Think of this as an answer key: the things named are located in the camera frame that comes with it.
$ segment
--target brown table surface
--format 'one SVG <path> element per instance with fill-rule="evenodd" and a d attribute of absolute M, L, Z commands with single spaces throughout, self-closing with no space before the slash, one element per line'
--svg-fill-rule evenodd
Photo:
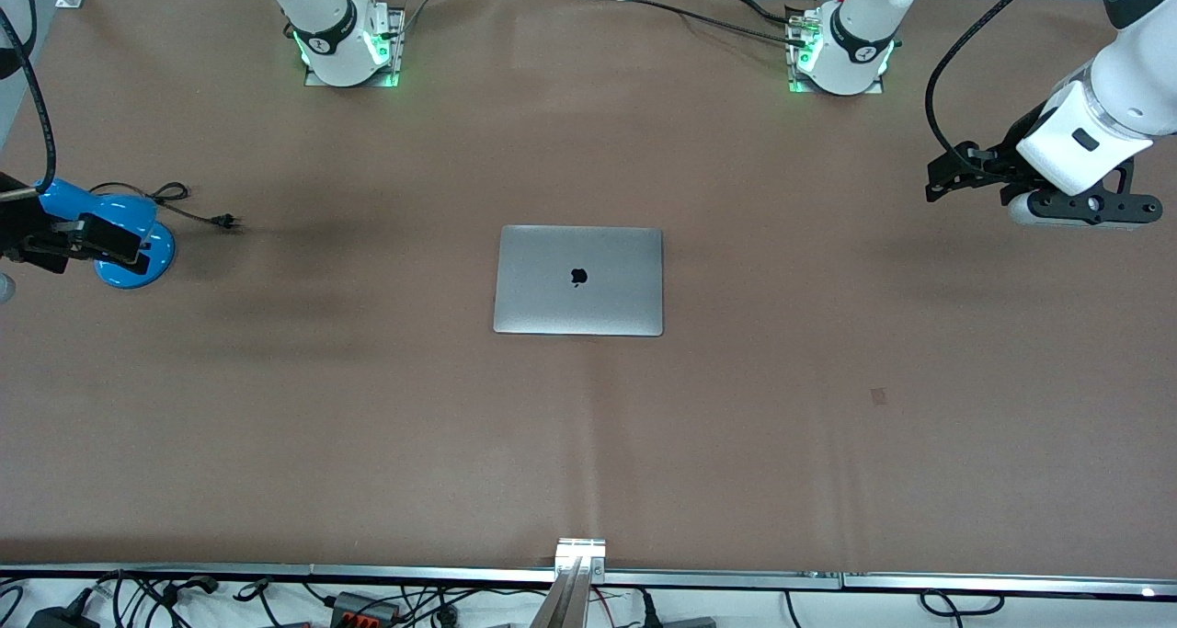
<path fill-rule="evenodd" d="M 161 214 L 177 262 L 131 293 L 5 263 L 0 559 L 516 566 L 577 535 L 613 567 L 1172 577 L 1177 222 L 924 201 L 924 83 L 986 5 L 917 1 L 852 99 L 634 4 L 433 0 L 395 91 L 302 87 L 272 0 L 60 13 L 59 175 L 181 180 L 248 231 Z M 1015 4 L 946 73 L 946 133 L 997 141 L 1110 38 Z M 1138 192 L 1171 196 L 1172 149 Z M 2 166 L 40 175 L 27 98 Z M 493 334 L 518 222 L 661 227 L 666 334 Z"/>

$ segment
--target silver laptop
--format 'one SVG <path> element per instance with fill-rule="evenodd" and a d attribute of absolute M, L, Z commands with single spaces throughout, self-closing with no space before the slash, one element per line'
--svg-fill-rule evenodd
<path fill-rule="evenodd" d="M 661 231 L 504 226 L 494 330 L 660 335 Z"/>

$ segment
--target black wire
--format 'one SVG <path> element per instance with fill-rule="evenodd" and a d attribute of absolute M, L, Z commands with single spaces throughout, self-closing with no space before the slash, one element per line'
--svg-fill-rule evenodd
<path fill-rule="evenodd" d="M 789 39 L 777 35 L 770 35 L 769 33 L 762 33 L 760 31 L 753 31 L 752 28 L 744 28 L 743 26 L 737 26 L 734 24 L 729 24 L 727 21 L 720 21 L 719 19 L 712 19 L 711 16 L 698 15 L 698 13 L 690 12 L 689 9 L 683 9 L 680 7 L 673 7 L 671 5 L 663 5 L 660 2 L 654 2 L 653 0 L 631 0 L 631 2 L 639 2 L 641 5 L 650 5 L 651 7 L 658 7 L 661 9 L 669 9 L 669 12 L 678 13 L 678 15 L 690 16 L 692 19 L 698 19 L 704 24 L 711 24 L 712 26 L 718 26 L 719 28 L 726 28 L 736 33 L 744 33 L 746 35 L 758 36 L 760 39 L 766 39 L 769 41 L 778 41 L 782 45 L 789 46 L 805 46 L 799 39 Z"/>
<path fill-rule="evenodd" d="M 789 619 L 793 621 L 793 628 L 802 628 L 802 622 L 797 620 L 797 612 L 793 610 L 793 596 L 785 592 L 785 607 L 789 608 Z"/>
<path fill-rule="evenodd" d="M 164 602 L 164 597 L 159 595 L 159 592 L 155 590 L 154 586 L 146 583 L 145 581 L 135 577 L 134 575 L 129 575 L 129 577 L 131 580 L 134 580 L 139 584 L 139 588 L 144 590 L 144 594 L 147 594 L 148 596 L 151 596 L 151 600 L 155 601 L 155 606 L 152 607 L 152 610 L 149 613 L 147 613 L 148 627 L 151 626 L 152 614 L 155 614 L 157 609 L 164 608 L 164 610 L 167 612 L 169 616 L 172 616 L 172 624 L 179 623 L 185 628 L 192 628 L 191 623 L 188 623 L 182 616 L 177 614 L 175 610 L 173 610 L 171 607 L 167 606 L 166 602 Z"/>
<path fill-rule="evenodd" d="M 16 597 L 13 599 L 12 604 L 8 607 L 8 612 L 5 612 L 4 616 L 0 617 L 0 628 L 2 628 L 9 619 L 12 619 L 12 614 L 16 612 L 16 606 L 20 604 L 20 601 L 25 600 L 25 587 L 8 587 L 7 589 L 0 592 L 0 599 L 7 596 L 8 594 L 16 594 Z"/>
<path fill-rule="evenodd" d="M 139 595 L 139 600 L 135 601 L 135 597 L 131 596 L 131 600 L 135 601 L 135 604 L 134 604 L 133 608 L 131 608 L 131 616 L 127 617 L 127 627 L 128 628 L 134 628 L 135 616 L 139 616 L 139 608 L 142 607 L 144 601 L 147 600 L 147 593 L 144 592 L 142 588 L 140 588 L 139 590 L 135 590 L 135 594 Z"/>
<path fill-rule="evenodd" d="M 122 590 L 122 570 L 119 570 L 118 575 L 119 579 L 114 582 L 114 596 L 111 599 L 111 615 L 114 617 L 115 628 L 122 628 L 122 615 L 119 614 L 119 592 Z"/>
<path fill-rule="evenodd" d="M 29 58 L 28 53 L 25 53 L 25 45 L 21 45 L 20 35 L 16 34 L 16 29 L 12 26 L 12 20 L 8 19 L 8 15 L 5 15 L 4 9 L 0 9 L 0 27 L 2 27 L 5 36 L 8 38 L 12 49 L 20 60 L 20 68 L 25 72 L 25 80 L 28 82 L 29 95 L 33 95 L 33 107 L 36 108 L 36 116 L 41 120 L 41 135 L 45 136 L 45 176 L 42 176 L 41 185 L 36 189 L 38 193 L 45 193 L 45 189 L 49 187 L 49 183 L 53 183 L 54 175 L 58 173 L 58 146 L 53 140 L 53 126 L 49 123 L 49 112 L 45 108 L 45 96 L 41 94 L 41 86 L 36 82 L 36 74 L 33 71 L 33 59 Z"/>
<path fill-rule="evenodd" d="M 180 183 L 179 181 L 169 181 L 168 183 L 165 183 L 164 187 L 157 188 L 155 192 L 147 193 L 144 192 L 142 188 L 135 187 L 135 185 L 133 183 L 126 183 L 125 181 L 104 181 L 104 183 L 97 183 L 93 187 L 89 187 L 89 192 L 91 193 L 105 192 L 105 189 L 108 189 L 111 187 L 125 188 L 127 189 L 127 192 L 138 193 L 139 196 L 149 198 L 153 201 L 153 203 L 159 205 L 160 208 L 171 209 L 173 211 L 173 213 L 180 214 L 181 218 L 189 218 L 193 221 L 202 222 L 202 225 L 226 227 L 220 225 L 220 222 L 218 222 L 217 219 L 219 218 L 198 216 L 198 214 L 188 213 L 188 211 L 177 208 L 175 205 L 172 205 L 175 203 L 175 201 L 178 200 L 186 200 L 186 198 L 192 196 L 192 189 L 188 188 L 186 183 Z M 234 221 L 234 219 L 231 219 L 230 227 L 234 227 L 232 225 L 232 221 Z"/>
<path fill-rule="evenodd" d="M 757 2 L 756 0 L 738 0 L 738 1 L 743 2 L 744 5 L 747 5 L 752 9 L 754 9 L 756 13 L 757 13 L 757 15 L 764 16 L 765 19 L 767 19 L 770 21 L 774 21 L 777 24 L 782 24 L 782 25 L 786 25 L 786 26 L 789 25 L 789 18 L 787 16 L 774 15 L 772 12 L 769 12 L 764 7 L 760 7 L 760 4 Z M 796 13 L 796 15 L 803 15 L 805 13 L 804 9 L 798 9 L 796 7 L 790 7 L 787 5 L 785 7 L 785 12 Z"/>
<path fill-rule="evenodd" d="M 270 601 L 266 600 L 265 589 L 258 592 L 258 600 L 261 601 L 261 609 L 266 610 L 266 616 L 270 617 L 270 623 L 273 623 L 274 628 L 282 628 L 282 624 L 278 623 L 278 619 L 274 616 L 274 610 L 270 609 Z"/>
<path fill-rule="evenodd" d="M 989 8 L 989 12 L 985 12 L 980 19 L 977 19 L 975 25 L 969 26 L 969 29 L 960 35 L 960 39 L 956 40 L 956 44 L 947 51 L 947 53 L 944 54 L 944 58 L 940 58 L 940 61 L 937 64 L 936 68 L 933 68 L 932 74 L 927 76 L 927 91 L 924 91 L 924 113 L 927 114 L 927 126 L 932 129 L 932 135 L 935 135 L 936 140 L 942 147 L 944 147 L 944 151 L 956 158 L 960 166 L 967 168 L 967 171 L 975 173 L 976 175 L 984 176 L 984 179 L 996 179 L 1002 181 L 1006 179 L 1005 175 L 997 175 L 997 173 L 979 171 L 976 166 L 972 166 L 972 163 L 969 162 L 965 155 L 960 154 L 960 152 L 958 152 L 956 147 L 949 142 L 949 139 L 946 139 L 944 133 L 940 131 L 939 122 L 936 121 L 936 107 L 933 100 L 936 96 L 936 83 L 940 80 L 940 74 L 944 74 L 944 68 L 949 66 L 949 62 L 951 62 L 952 59 L 956 58 L 956 54 L 960 52 L 960 48 L 963 48 L 964 45 L 972 39 L 972 35 L 979 33 L 980 28 L 985 27 L 985 24 L 992 21 L 993 16 L 997 16 L 1002 9 L 1005 9 L 1005 7 L 1012 2 L 1013 0 L 998 0 L 996 5 Z"/>
<path fill-rule="evenodd" d="M 306 593 L 308 593 L 308 594 L 311 594 L 312 596 L 314 596 L 315 599 L 318 599 L 318 600 L 319 600 L 319 602 L 321 602 L 321 603 L 326 603 L 326 602 L 327 602 L 327 596 L 320 596 L 320 595 L 319 595 L 319 594 L 317 594 L 317 593 L 314 592 L 314 589 L 312 589 L 312 588 L 311 588 L 311 586 L 310 586 L 310 584 L 307 584 L 306 582 L 302 582 L 302 588 L 304 588 L 304 589 L 306 589 Z"/>
<path fill-rule="evenodd" d="M 944 601 L 945 606 L 949 608 L 947 612 L 936 609 L 930 606 L 927 603 L 927 596 L 936 596 Z M 956 603 L 952 602 L 952 599 L 950 599 L 944 592 L 940 592 L 939 589 L 925 589 L 919 593 L 919 607 L 924 608 L 924 612 L 935 614 L 940 619 L 952 619 L 956 621 L 957 628 L 964 628 L 963 616 L 989 616 L 991 614 L 997 614 L 997 612 L 1002 612 L 1002 608 L 1005 607 L 1005 596 L 995 597 L 997 599 L 997 602 L 993 607 L 982 609 L 959 609 Z"/>
<path fill-rule="evenodd" d="M 147 613 L 147 621 L 144 622 L 144 627 L 145 628 L 151 628 L 151 620 L 154 619 L 155 610 L 159 609 L 159 608 L 161 608 L 161 607 L 164 607 L 164 606 L 161 606 L 159 603 L 152 606 L 151 612 Z"/>

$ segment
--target white floor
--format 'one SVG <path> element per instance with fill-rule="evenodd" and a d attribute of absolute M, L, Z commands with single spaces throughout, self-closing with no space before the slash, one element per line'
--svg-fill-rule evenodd
<path fill-rule="evenodd" d="M 66 607 L 88 581 L 39 580 L 25 581 L 25 597 L 7 624 L 12 628 L 26 626 L 33 613 L 45 607 Z M 224 583 L 213 595 L 199 590 L 184 592 L 177 612 L 193 628 L 265 628 L 272 626 L 261 603 L 238 602 L 233 593 L 242 583 Z M 399 595 L 397 587 L 312 586 L 320 595 L 352 592 L 373 600 Z M 91 596 L 86 616 L 104 628 L 113 627 L 112 600 L 107 596 L 113 583 L 102 587 L 102 595 Z M 124 583 L 120 607 L 129 606 L 134 587 Z M 417 589 L 410 588 L 412 593 Z M 603 588 L 614 623 L 624 627 L 644 619 L 641 597 L 633 590 Z M 448 594 L 453 599 L 455 594 Z M 666 590 L 653 589 L 651 595 L 664 623 L 671 621 L 712 617 L 718 628 L 793 628 L 785 613 L 784 594 L 780 592 L 727 592 L 727 590 Z M 7 612 L 12 595 L 0 599 L 0 616 Z M 312 597 L 298 584 L 274 584 L 266 597 L 274 616 L 281 623 L 310 622 L 312 626 L 331 626 L 331 610 Z M 947 619 L 939 619 L 924 612 L 913 594 L 858 594 L 845 592 L 792 593 L 797 619 L 804 628 L 951 628 Z M 991 601 L 977 597 L 955 597 L 960 609 L 985 607 Z M 490 628 L 512 624 L 525 627 L 531 623 L 541 595 L 517 594 L 500 596 L 483 593 L 457 603 L 460 628 Z M 135 626 L 142 627 L 151 603 L 138 615 Z M 599 601 L 590 603 L 588 628 L 610 628 Z M 437 603 L 427 606 L 437 607 Z M 171 626 L 166 613 L 155 613 L 152 622 L 157 628 Z M 1130 602 L 1066 599 L 1008 599 L 998 614 L 984 617 L 965 617 L 966 628 L 1162 628 L 1177 624 L 1177 606 L 1165 602 Z M 413 628 L 427 628 L 421 621 Z"/>

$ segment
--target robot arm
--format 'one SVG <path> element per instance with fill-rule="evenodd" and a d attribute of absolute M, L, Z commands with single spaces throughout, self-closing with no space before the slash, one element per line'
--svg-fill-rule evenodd
<path fill-rule="evenodd" d="M 373 0 L 277 0 L 294 29 L 302 59 L 324 83 L 365 82 L 395 59 L 400 12 Z"/>
<path fill-rule="evenodd" d="M 896 29 L 915 0 L 829 0 L 810 13 L 813 31 L 796 62 L 800 74 L 833 95 L 865 92 L 886 68 Z"/>
<path fill-rule="evenodd" d="M 1177 133 L 1177 0 L 1104 0 L 1119 31 L 1055 86 L 1004 141 L 985 152 L 960 143 L 929 163 L 929 201 L 963 187 L 1004 181 L 1002 205 L 1022 225 L 1143 226 L 1161 201 L 1131 193 L 1135 155 Z M 1118 173 L 1110 192 L 1103 180 Z"/>

